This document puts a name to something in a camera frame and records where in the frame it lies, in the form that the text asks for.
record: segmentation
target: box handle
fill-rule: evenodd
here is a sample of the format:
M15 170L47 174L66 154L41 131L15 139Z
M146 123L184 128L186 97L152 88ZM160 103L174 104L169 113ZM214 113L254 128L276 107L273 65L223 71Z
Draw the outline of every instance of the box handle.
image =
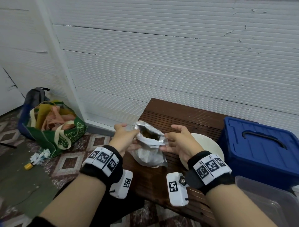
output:
M277 139L274 136L268 136L268 135L263 134L261 132L244 131L244 132L242 132L242 136L243 136L244 139L246 139L246 137L245 137L246 134L248 134L248 135L254 135L254 136L259 136L259 137L262 137L262 138L265 138L265 139L273 140L274 142L278 143L278 145L280 147L282 147L284 149L287 149L286 145L284 145L283 142L281 142L279 139Z

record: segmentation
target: wrist strap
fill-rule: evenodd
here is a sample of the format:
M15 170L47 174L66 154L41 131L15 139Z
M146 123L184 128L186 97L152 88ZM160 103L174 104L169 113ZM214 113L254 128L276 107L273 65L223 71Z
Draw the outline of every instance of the wrist strap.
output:
M189 171L185 175L187 184L199 189L204 195L220 184L234 184L231 169L216 154L203 151L188 161Z
M123 158L110 145L97 147L82 166L80 173L98 178L107 187L119 182L123 175Z

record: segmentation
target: white bowl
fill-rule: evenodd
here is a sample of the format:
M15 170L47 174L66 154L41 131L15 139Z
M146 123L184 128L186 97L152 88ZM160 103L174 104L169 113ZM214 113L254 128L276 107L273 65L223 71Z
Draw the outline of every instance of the white bowl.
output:
M212 140L211 138L209 138L207 136L197 134L197 133L191 133L191 135L202 146L203 149L211 152L212 154L217 154L224 161L223 151L214 140ZM180 158L180 160L181 160L183 166L186 169L188 169L187 162L183 161L181 158Z

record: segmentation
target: yellow cap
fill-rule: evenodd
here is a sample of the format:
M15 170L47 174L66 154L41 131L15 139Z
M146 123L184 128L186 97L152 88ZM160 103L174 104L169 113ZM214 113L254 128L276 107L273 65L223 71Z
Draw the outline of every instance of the yellow cap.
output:
M25 170L30 170L32 167L33 167L33 165L31 163L24 165Z

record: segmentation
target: forearm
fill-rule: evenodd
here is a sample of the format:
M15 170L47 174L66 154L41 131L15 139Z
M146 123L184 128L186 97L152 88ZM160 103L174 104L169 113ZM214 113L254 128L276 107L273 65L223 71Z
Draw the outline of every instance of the forearm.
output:
M62 191L40 214L57 227L89 226L105 193L99 179L84 174Z
M276 226L235 184L221 184L211 189L206 198L220 226Z

